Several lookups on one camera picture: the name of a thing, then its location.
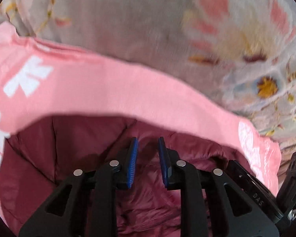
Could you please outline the maroon puffer jacket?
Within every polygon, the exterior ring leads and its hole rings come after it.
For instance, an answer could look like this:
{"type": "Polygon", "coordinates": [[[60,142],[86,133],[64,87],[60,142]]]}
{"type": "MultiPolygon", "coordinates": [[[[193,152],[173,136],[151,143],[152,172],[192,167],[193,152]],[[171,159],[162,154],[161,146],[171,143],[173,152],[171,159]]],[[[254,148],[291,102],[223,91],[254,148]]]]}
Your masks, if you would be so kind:
{"type": "Polygon", "coordinates": [[[211,140],[173,132],[124,117],[50,116],[5,141],[0,167],[0,201],[5,220],[17,234],[53,190],[74,170],[100,168],[138,139],[134,185],[118,191],[119,236],[179,236],[181,203],[178,191],[164,187],[158,139],[181,159],[210,171],[237,160],[237,150],[211,140]]]}

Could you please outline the pink plush blanket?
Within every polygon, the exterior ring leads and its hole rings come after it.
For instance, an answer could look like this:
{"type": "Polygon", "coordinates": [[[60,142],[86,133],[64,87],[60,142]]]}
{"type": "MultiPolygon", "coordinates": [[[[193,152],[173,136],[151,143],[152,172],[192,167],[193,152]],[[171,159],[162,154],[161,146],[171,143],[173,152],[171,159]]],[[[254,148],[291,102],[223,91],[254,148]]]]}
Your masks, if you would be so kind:
{"type": "MultiPolygon", "coordinates": [[[[184,82],[148,67],[69,45],[20,37],[0,25],[0,166],[5,139],[54,114],[123,115],[233,147],[272,194],[279,145],[251,122],[184,82]]],[[[4,208],[0,201],[0,216],[4,208]]]]}

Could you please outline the grey floral bed sheet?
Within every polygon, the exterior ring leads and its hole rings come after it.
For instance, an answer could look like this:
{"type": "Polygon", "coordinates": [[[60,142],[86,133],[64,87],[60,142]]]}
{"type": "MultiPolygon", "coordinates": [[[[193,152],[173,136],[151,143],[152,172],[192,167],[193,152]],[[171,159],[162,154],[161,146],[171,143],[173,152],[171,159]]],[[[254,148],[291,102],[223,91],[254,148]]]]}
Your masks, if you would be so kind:
{"type": "Polygon", "coordinates": [[[296,148],[296,0],[0,0],[2,22],[170,74],[296,148]]]}

